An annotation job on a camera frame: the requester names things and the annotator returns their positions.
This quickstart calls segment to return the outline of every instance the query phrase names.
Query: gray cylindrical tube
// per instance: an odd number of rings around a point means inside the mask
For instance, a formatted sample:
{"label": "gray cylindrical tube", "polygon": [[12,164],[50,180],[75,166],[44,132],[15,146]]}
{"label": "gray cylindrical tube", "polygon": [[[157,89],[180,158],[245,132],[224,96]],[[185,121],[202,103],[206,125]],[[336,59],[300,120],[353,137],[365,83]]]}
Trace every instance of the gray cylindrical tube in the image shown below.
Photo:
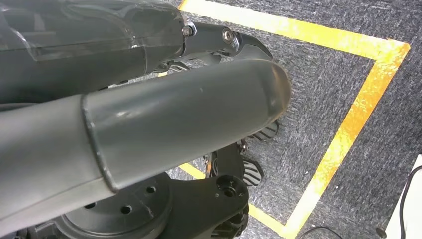
{"label": "gray cylindrical tube", "polygon": [[91,93],[84,106],[103,173],[120,189],[255,133],[289,98],[280,66],[241,60]]}
{"label": "gray cylindrical tube", "polygon": [[0,113],[0,237],[113,195],[81,96]]}
{"label": "gray cylindrical tube", "polygon": [[290,83],[243,60],[0,113],[0,237],[113,195],[274,121]]}

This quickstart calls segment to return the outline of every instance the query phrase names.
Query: mounting hole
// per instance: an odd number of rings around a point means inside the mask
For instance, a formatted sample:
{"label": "mounting hole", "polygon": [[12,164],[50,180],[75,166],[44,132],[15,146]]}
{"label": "mounting hole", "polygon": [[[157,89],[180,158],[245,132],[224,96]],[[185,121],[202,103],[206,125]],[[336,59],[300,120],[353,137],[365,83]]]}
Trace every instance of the mounting hole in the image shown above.
{"label": "mounting hole", "polygon": [[147,193],[155,193],[155,187],[154,186],[149,186],[146,188],[146,192]]}
{"label": "mounting hole", "polygon": [[91,209],[91,208],[93,208],[93,207],[95,207],[95,205],[96,205],[97,203],[90,203],[90,204],[88,204],[88,205],[85,205],[84,206],[84,208],[86,208],[86,209]]}
{"label": "mounting hole", "polygon": [[387,238],[387,234],[385,233],[385,231],[381,228],[375,228],[375,231],[377,232],[377,234],[381,237],[381,238]]}
{"label": "mounting hole", "polygon": [[120,208],[121,213],[129,214],[132,211],[132,207],[130,205],[126,205]]}
{"label": "mounting hole", "polygon": [[231,188],[224,189],[224,195],[228,196],[229,198],[233,197],[236,193]]}

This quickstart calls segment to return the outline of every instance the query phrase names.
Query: yellow tape line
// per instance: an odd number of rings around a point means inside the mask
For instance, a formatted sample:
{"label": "yellow tape line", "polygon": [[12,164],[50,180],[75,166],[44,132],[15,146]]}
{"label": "yellow tape line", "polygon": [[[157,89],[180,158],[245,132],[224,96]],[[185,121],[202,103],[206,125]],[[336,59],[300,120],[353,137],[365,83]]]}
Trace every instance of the yellow tape line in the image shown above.
{"label": "yellow tape line", "polygon": [[271,225],[269,227],[281,237],[292,239],[317,205],[410,50],[410,46],[404,42],[204,0],[184,0],[179,9],[376,60],[286,225],[279,223],[274,226],[274,219],[268,215],[266,217],[260,214],[260,218],[257,218],[263,224]]}
{"label": "yellow tape line", "polygon": [[167,76],[167,71],[166,72],[162,72],[162,73],[158,73],[158,77],[160,77],[160,76]]}
{"label": "yellow tape line", "polygon": [[[190,174],[195,179],[205,178],[205,174],[203,172],[197,170],[194,166],[188,163],[180,165],[179,168]],[[281,229],[284,227],[283,224],[279,223],[276,219],[272,218],[270,215],[252,204],[249,204],[249,214],[277,233],[281,233]]]}

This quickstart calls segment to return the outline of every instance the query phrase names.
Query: bolt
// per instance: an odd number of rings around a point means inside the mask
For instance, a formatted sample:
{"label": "bolt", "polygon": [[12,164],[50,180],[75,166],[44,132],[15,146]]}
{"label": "bolt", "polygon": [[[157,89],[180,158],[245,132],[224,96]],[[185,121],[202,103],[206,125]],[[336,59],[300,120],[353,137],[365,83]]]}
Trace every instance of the bolt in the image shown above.
{"label": "bolt", "polygon": [[184,26],[183,28],[182,28],[182,35],[184,36],[184,37],[186,37],[186,36],[190,36],[190,35],[192,35],[192,28],[190,27],[190,26]]}
{"label": "bolt", "polygon": [[224,42],[227,44],[231,44],[231,42],[233,41],[233,32],[230,29],[226,28],[223,30],[222,34]]}

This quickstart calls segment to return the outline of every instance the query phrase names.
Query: black plastic part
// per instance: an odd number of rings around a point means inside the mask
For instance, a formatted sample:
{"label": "black plastic part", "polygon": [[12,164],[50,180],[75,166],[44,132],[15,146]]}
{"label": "black plastic part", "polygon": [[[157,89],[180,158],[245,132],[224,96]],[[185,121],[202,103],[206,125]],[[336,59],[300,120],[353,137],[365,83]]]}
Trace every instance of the black plastic part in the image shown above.
{"label": "black plastic part", "polygon": [[237,177],[179,181],[163,173],[18,233],[27,232],[24,239],[232,239],[247,225],[248,196]]}
{"label": "black plastic part", "polygon": [[249,138],[255,138],[259,141],[266,141],[268,139],[274,138],[277,135],[279,129],[280,124],[277,121],[274,121],[260,131],[249,136]]}
{"label": "black plastic part", "polygon": [[273,56],[267,47],[255,37],[238,32],[236,32],[234,36],[235,41],[238,42],[237,53],[229,54],[229,56],[233,56],[235,59],[273,59]]}
{"label": "black plastic part", "polygon": [[154,239],[172,208],[170,178],[159,174],[122,189],[117,195],[66,213],[54,223],[75,239]]}
{"label": "black plastic part", "polygon": [[264,171],[258,162],[243,159],[243,165],[245,168],[245,174],[243,175],[243,181],[248,187],[258,186],[264,177]]}
{"label": "black plastic part", "polygon": [[223,40],[222,32],[226,26],[194,22],[196,34],[186,39],[182,59],[194,59],[204,53],[213,53],[223,49],[235,52],[231,43]]}
{"label": "black plastic part", "polygon": [[[233,176],[173,180],[171,188],[174,204],[167,227],[159,239],[209,239],[217,234],[215,229],[219,225],[247,210],[247,187]],[[233,227],[219,238],[231,239],[239,231],[239,227]]]}
{"label": "black plastic part", "polygon": [[215,160],[218,161],[218,175],[233,175],[243,179],[245,168],[237,143],[217,150]]}

